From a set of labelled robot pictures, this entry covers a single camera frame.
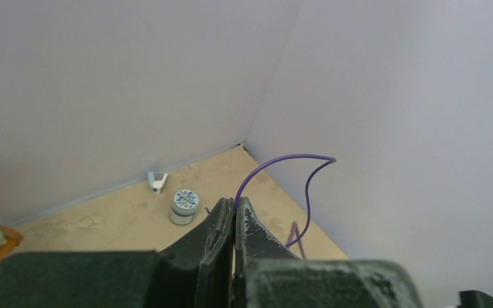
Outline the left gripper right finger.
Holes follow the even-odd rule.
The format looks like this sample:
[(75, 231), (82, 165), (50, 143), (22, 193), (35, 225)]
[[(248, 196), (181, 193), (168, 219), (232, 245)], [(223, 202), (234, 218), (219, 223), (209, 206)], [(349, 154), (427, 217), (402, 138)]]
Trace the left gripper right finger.
[(236, 210), (236, 307), (422, 307), (405, 269), (384, 260), (304, 260), (259, 221)]

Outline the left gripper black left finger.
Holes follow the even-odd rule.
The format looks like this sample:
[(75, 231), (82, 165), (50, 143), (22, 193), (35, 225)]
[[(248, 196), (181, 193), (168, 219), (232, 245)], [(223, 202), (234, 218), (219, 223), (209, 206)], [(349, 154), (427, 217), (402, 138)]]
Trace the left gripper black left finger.
[(229, 307), (233, 201), (163, 251), (24, 252), (0, 263), (0, 307)]

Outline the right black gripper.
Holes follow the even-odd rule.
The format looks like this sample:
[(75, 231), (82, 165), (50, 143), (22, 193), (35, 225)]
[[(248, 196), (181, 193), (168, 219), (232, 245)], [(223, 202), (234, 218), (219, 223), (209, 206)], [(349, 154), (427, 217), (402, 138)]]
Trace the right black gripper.
[(459, 308), (493, 308), (493, 297), (478, 290), (460, 291)]

